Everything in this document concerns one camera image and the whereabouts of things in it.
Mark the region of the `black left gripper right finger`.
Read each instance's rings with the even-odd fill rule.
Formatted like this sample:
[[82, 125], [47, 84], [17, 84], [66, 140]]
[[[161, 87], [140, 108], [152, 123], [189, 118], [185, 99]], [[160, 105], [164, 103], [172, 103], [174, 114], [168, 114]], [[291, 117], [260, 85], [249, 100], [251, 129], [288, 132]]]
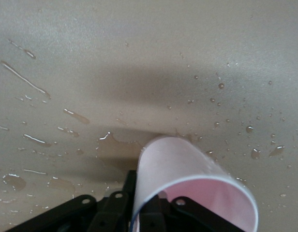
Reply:
[[164, 191], [140, 210], [140, 232], [241, 232], [238, 226], [194, 200], [179, 196], [168, 201]]

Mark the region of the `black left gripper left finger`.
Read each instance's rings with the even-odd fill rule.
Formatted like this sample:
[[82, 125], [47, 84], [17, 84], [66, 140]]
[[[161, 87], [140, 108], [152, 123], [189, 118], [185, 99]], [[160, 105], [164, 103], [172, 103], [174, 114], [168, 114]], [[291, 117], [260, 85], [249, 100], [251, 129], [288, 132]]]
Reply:
[[127, 232], [132, 217], [136, 171], [130, 170], [121, 189], [101, 199], [80, 195], [39, 214], [9, 232]]

